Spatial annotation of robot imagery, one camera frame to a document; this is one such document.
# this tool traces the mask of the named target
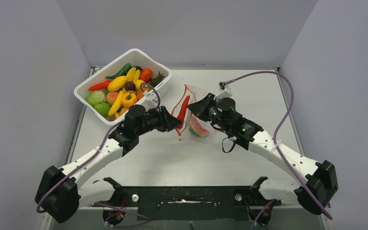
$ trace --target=vegetable basket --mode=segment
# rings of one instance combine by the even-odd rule
[[[156,87],[155,90],[160,94],[160,97],[166,94],[169,88],[169,80],[172,78],[173,74],[170,69],[165,67],[164,65],[154,61],[151,59],[146,53],[139,49],[131,49],[126,53],[122,54],[120,57],[97,71],[95,74],[90,76],[84,82],[79,84],[74,89],[74,95],[80,100],[87,108],[89,108],[99,119],[101,119],[107,125],[114,125],[119,121],[125,119],[125,113],[122,114],[119,118],[114,121],[108,121],[105,117],[99,114],[91,105],[87,103],[85,98],[90,93],[88,89],[101,83],[105,80],[105,77],[112,76],[116,74],[126,63],[131,63],[132,66],[141,66],[143,68],[150,68],[153,73],[162,73],[166,76],[163,81],[161,81]],[[145,97],[140,99],[136,104],[143,104]]]

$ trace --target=white backdrop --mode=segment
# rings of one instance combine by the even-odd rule
[[[279,67],[317,0],[57,0],[92,66],[139,48],[168,67]]]
[[[336,166],[335,228],[368,229],[368,1],[319,1],[281,72],[304,153]]]
[[[0,0],[0,230],[35,230],[44,169],[64,164],[90,67],[54,0]]]

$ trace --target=black bracket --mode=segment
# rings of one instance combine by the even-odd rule
[[[34,199],[36,203],[39,203],[44,194],[65,177],[61,170],[54,166],[46,169]],[[74,215],[80,205],[80,196],[78,195],[77,184],[74,180],[73,177],[67,179],[56,188],[42,204],[42,208],[58,223],[63,223],[68,220]]]
[[[338,190],[335,166],[329,161],[324,161],[322,164],[316,163],[316,165],[318,169],[314,174],[306,175],[308,179],[306,186],[325,207],[329,204],[329,201]],[[313,201],[303,187],[294,190],[294,192],[297,194],[297,200],[303,208],[315,215],[320,215],[322,213],[320,207]]]

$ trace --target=clear plastic bag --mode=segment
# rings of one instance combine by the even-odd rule
[[[208,92],[194,85],[184,87],[183,96],[172,110],[172,115],[183,121],[183,125],[175,129],[178,139],[194,138],[202,142],[209,141],[215,130],[209,123],[199,120],[187,109],[189,104],[202,100]]]

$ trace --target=red vegetable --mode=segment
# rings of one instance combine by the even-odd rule
[[[151,71],[151,69],[149,68],[144,68],[139,76],[140,80],[143,80],[145,82],[149,82],[151,80],[151,75],[153,74],[153,72]]]
[[[187,107],[188,107],[188,102],[190,101],[190,95],[188,95],[184,102],[183,102],[183,105],[181,105],[181,110],[180,110],[180,113],[178,114],[177,116],[177,119],[179,119],[181,121],[181,125],[178,126],[177,128],[180,129],[183,127],[183,124],[184,124],[184,117],[185,117],[185,112],[187,112]]]
[[[101,82],[101,83],[99,83],[99,84],[93,85],[93,86],[91,86],[88,90],[89,90],[89,91],[95,91],[95,90],[103,90],[103,89],[107,89],[107,88],[108,88],[109,83],[111,83],[111,80],[107,80],[107,81]]]

